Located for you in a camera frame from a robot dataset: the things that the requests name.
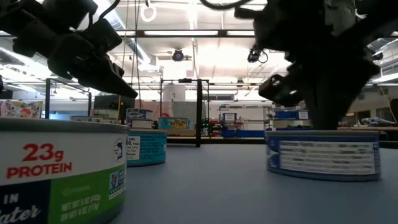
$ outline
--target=cable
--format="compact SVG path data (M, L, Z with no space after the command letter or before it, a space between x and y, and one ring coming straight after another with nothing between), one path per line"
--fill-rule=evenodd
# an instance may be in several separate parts
M261 55L260 55L258 62L260 62L260 63L267 63L267 62L268 62L268 55L267 55L267 53L265 53L264 50L263 50L263 51L262 51L262 54L265 55L265 56L267 56L267 59L266 59L265 62L260 61L260 57L261 57Z
M120 0L116 0L114 3L113 3L113 5L118 5L119 4L119 1ZM126 11L126 29L124 30L124 38L126 38L127 37L127 24L128 24L128 22L129 22L129 8L127 7L127 11ZM123 57L122 57L122 69L124 69L124 57L126 56L126 43L124 43L123 44ZM122 99L122 97L121 97L121 95L119 95L119 101L118 101L118 118L119 118L119 116L120 116L120 103L121 103L121 99Z
M138 0L138 7L137 7L137 0L134 0L134 9L135 9L135 12L136 12L136 27L135 27L136 33L137 33L137 30L138 30L138 12L139 12L140 3L141 3L141 0ZM137 37L134 38L134 48L135 48L134 54L137 54L137 50L138 50L137 49ZM140 85L140 79L139 79L138 55L136 57L136 64L137 64L139 108L141 109L141 106L142 106L142 104L141 104L141 85Z
M208 2L207 0L200 0L200 2L201 2L204 6L210 8L210 9L215 9L215 10L227 10L227 9L232 9L232 8L235 8L235 7L242 6L243 4L248 3L249 1L252 1L252 0L239 0L239 1L234 2L234 3L229 3L229 4L225 4L225 5L220 5L220 4L212 4L212 3Z
M144 22L151 22L151 21L153 21L156 18L156 15L157 15L156 7L152 6L149 0L145 1L145 5L147 7L141 8L141 10L140 10L141 19ZM152 10L152 15L150 16L150 18L147 18L145 16L145 10L147 10L147 9L151 9Z
M197 60L196 60L195 54L196 54L196 52L195 52L195 43L194 43L194 41L193 41L193 42L192 42L193 69L194 69L194 72L195 72L196 75L197 75L197 78L199 78L199 73L198 73L198 69L197 69Z
M91 27L93 25L93 14L89 13L88 14L88 27Z
M100 19L104 18L108 13L110 13L114 8L116 8L116 6L118 6L120 0L115 0L115 2L113 2L113 4L107 8L103 13L101 13L101 15L99 16Z
M388 107L390 108L390 112L391 112L391 115L392 115L392 118L394 119L394 122L396 123L396 124L398 124L398 122L397 122L397 119L396 119L396 117L394 116L394 113L392 112L392 108L391 108L391 100L384 94L384 90L383 90L383 88L380 86L380 90L381 90L381 93L383 94L383 96L386 98L386 100L388 101Z

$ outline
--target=table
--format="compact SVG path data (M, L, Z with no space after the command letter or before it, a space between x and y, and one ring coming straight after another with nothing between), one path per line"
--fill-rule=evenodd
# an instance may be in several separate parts
M343 183L266 171L262 145L168 147L165 164L127 170L112 224L395 224L398 151L381 150L382 180Z

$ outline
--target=blue can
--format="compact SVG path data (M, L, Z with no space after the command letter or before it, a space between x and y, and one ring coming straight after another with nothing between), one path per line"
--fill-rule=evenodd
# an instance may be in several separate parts
M381 176L375 131L267 131L266 142L271 172L346 182Z
M166 161L167 132L131 129L127 137L127 166L148 166Z
M159 118L159 129L189 129L188 118Z
M128 108L126 119L152 119L153 111L145 109Z

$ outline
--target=can label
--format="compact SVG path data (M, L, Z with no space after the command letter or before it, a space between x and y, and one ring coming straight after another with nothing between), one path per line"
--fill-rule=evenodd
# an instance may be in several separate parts
M148 110L127 109L126 119L152 119L152 112Z
M377 138L268 136L267 166L291 173L378 175Z
M159 129L189 129L188 119L161 118L159 119Z
M127 164L164 162L166 141L166 134L131 133L127 138Z
M120 206L126 136L1 133L0 223L91 223Z

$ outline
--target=white can label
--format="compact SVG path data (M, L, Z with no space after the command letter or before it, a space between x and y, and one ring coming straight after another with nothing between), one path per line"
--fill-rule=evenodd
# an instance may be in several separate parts
M139 160L141 148L140 136L129 136L127 138L127 160Z
M299 111L298 118L299 119L308 119L308 111Z

